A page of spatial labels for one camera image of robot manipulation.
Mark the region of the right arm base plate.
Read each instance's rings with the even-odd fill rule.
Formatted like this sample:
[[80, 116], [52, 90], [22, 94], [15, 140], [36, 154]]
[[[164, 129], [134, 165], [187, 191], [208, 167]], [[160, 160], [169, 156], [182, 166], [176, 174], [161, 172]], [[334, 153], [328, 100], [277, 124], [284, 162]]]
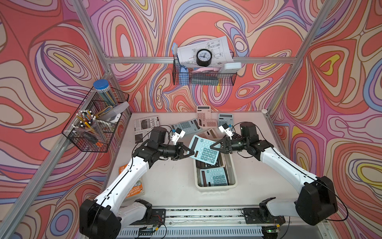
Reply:
[[246, 224], [282, 225], [286, 222], [284, 216], [272, 216], [265, 207], [244, 208], [241, 213]]

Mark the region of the light blue calculator front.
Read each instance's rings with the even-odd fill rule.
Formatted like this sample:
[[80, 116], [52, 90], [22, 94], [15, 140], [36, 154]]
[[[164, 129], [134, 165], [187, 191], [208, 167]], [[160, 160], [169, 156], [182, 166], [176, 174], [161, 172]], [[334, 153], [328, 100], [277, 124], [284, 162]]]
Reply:
[[223, 167], [201, 169], [200, 180], [202, 187], [228, 186], [228, 179]]

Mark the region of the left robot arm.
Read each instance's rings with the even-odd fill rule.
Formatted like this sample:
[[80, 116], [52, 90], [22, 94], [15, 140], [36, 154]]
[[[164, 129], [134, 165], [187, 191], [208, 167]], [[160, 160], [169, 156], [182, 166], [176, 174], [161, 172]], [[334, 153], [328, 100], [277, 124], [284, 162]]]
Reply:
[[86, 199], [80, 206], [79, 232], [89, 239], [115, 239], [121, 229], [136, 222], [152, 220], [152, 204], [137, 199], [131, 205], [121, 208], [123, 201], [136, 182], [161, 158], [173, 161], [188, 158], [194, 151], [179, 140], [185, 132], [172, 131], [170, 143], [165, 143], [167, 130], [154, 127], [150, 137], [137, 147], [131, 160], [117, 178], [95, 199]]

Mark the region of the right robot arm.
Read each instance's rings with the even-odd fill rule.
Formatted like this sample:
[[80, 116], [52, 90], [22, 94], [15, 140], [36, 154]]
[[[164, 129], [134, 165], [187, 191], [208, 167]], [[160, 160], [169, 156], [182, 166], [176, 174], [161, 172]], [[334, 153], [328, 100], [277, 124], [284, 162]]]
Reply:
[[334, 184], [326, 176], [316, 176], [298, 166], [268, 142], [259, 128], [252, 122], [240, 123], [240, 134], [223, 124], [218, 128], [225, 136], [211, 146], [224, 154], [246, 151], [258, 161], [270, 166], [296, 190], [296, 199], [279, 200], [275, 197], [259, 204], [259, 215], [263, 222], [273, 217], [299, 217], [315, 226], [338, 211]]

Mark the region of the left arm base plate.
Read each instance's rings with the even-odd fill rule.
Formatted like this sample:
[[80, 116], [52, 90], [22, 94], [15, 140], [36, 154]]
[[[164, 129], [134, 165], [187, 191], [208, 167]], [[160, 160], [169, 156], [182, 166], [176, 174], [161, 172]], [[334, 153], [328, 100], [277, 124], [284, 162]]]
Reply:
[[156, 222], [165, 223], [165, 209], [147, 209], [140, 223], [144, 225], [155, 224]]

